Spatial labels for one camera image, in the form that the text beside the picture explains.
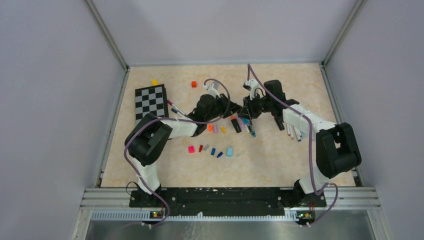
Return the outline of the black orange cap highlighter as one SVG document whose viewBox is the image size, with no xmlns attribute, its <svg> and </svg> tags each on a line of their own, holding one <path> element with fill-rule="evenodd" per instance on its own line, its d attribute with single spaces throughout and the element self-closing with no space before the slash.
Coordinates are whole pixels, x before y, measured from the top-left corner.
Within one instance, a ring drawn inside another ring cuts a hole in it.
<svg viewBox="0 0 424 240">
<path fill-rule="evenodd" d="M 232 115 L 230 117 L 230 121 L 231 121 L 231 124 L 232 124 L 234 130 L 236 131 L 236 133 L 241 133 L 242 130 L 241 130 L 241 127 L 240 127 L 240 124 L 239 124 L 239 121 L 237 120 L 237 118 Z"/>
</svg>

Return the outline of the clear teal gel pen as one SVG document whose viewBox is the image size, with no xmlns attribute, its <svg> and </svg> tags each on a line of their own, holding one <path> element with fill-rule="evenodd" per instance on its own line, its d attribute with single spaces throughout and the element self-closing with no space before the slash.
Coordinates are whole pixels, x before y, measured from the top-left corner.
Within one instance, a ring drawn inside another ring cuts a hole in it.
<svg viewBox="0 0 424 240">
<path fill-rule="evenodd" d="M 254 126 L 253 126 L 253 123 L 252 122 L 250 122 L 249 123 L 249 125 L 250 125 L 250 130 L 251 130 L 251 135 L 255 138 L 256 137 L 256 132 L 255 132 L 255 128 L 254 128 Z"/>
</svg>

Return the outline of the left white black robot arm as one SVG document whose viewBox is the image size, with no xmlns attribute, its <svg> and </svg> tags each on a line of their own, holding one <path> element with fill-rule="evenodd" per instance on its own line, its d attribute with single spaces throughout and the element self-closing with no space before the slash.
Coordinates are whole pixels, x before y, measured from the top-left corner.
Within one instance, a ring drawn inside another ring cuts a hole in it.
<svg viewBox="0 0 424 240">
<path fill-rule="evenodd" d="M 242 106 L 231 101 L 223 93 L 203 94 L 196 107 L 183 117 L 157 117 L 145 115 L 130 132 L 124 142 L 124 158 L 136 172 L 141 200 L 149 207 L 160 202 L 161 186 L 156 161 L 167 141 L 178 137 L 196 137 L 210 123 L 238 113 Z"/>
</svg>

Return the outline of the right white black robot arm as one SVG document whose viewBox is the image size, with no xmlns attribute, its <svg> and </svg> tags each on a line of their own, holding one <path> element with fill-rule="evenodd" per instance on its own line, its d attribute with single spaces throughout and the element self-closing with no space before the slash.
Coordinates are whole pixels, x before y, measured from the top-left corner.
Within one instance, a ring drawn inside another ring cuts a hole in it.
<svg viewBox="0 0 424 240">
<path fill-rule="evenodd" d="M 270 113 L 281 125 L 294 127 L 304 138 L 315 143 L 315 164 L 311 164 L 308 176 L 294 184 L 293 200 L 299 206 L 307 206 L 314 198 L 314 192 L 331 179 L 349 172 L 362 163 L 362 157 L 352 126 L 346 122 L 336 124 L 325 120 L 304 108 L 294 99 L 286 99 L 279 80 L 261 84 L 248 79 L 243 87 L 249 95 L 243 99 L 240 117 L 256 119 L 262 113 Z"/>
</svg>

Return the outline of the blue deli whiteboard marker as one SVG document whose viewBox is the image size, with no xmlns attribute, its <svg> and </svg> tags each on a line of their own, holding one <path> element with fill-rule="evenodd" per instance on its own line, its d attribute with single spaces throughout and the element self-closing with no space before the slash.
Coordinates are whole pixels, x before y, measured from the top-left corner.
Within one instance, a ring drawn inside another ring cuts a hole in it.
<svg viewBox="0 0 424 240">
<path fill-rule="evenodd" d="M 293 127 L 293 132 L 294 132 L 294 134 L 295 134 L 296 140 L 297 140 L 298 142 L 301 142 L 301 141 L 302 141 L 302 134 L 301 134 L 301 131 L 300 131 L 299 129 L 297 129 L 296 127 Z"/>
</svg>

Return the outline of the red cap whiteboard marker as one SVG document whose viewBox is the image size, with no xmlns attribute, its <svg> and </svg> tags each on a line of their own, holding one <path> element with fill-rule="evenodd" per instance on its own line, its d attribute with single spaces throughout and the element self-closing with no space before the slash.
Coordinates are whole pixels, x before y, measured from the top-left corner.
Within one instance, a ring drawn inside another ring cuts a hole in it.
<svg viewBox="0 0 424 240">
<path fill-rule="evenodd" d="M 292 136 L 291 126 L 287 123 L 286 127 L 287 127 L 287 134 L 291 137 Z"/>
</svg>

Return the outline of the clear green gel pen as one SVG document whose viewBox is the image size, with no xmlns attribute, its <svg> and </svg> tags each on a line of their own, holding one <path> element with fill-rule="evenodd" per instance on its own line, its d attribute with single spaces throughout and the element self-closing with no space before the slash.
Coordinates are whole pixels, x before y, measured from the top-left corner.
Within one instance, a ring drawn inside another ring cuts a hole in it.
<svg viewBox="0 0 424 240">
<path fill-rule="evenodd" d="M 252 123 L 252 121 L 251 121 L 251 120 L 249 120 L 249 121 L 248 121 L 248 126 L 249 126 L 250 134 L 251 134 L 253 137 L 255 137 L 255 136 L 256 136 L 256 132 L 255 132 L 255 129 L 254 129 L 254 126 L 253 126 L 253 123 Z"/>
</svg>

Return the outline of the light blue highlighter cap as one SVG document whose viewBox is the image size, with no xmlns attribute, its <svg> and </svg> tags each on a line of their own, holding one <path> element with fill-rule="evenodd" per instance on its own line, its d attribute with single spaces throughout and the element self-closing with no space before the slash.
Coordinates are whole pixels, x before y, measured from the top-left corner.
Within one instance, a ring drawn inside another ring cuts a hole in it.
<svg viewBox="0 0 424 240">
<path fill-rule="evenodd" d="M 231 157 L 233 156 L 233 148 L 232 148 L 232 147 L 228 147 L 228 148 L 226 149 L 226 156 L 227 156 L 228 158 L 231 158 Z"/>
</svg>

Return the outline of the grey cap acrylic marker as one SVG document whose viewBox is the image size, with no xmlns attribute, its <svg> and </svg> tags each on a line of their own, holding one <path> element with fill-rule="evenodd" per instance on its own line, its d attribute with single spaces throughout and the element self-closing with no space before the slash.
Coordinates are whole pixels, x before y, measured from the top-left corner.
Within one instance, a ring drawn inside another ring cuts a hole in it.
<svg viewBox="0 0 424 240">
<path fill-rule="evenodd" d="M 290 138 L 291 138 L 292 140 L 294 140 L 294 139 L 295 139 L 295 132 L 294 132 L 293 127 L 290 125 L 290 126 L 288 127 L 288 129 L 289 129 L 289 132 L 290 132 Z"/>
</svg>

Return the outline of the black blue cap highlighter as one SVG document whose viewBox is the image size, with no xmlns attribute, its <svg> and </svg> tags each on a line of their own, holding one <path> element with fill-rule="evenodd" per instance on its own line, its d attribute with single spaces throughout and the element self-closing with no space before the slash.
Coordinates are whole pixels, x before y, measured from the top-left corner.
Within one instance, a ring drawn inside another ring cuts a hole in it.
<svg viewBox="0 0 424 240">
<path fill-rule="evenodd" d="M 249 124 L 249 120 L 248 119 L 246 119 L 246 118 L 240 118 L 241 119 L 241 121 L 245 124 L 245 125 L 248 125 Z"/>
</svg>

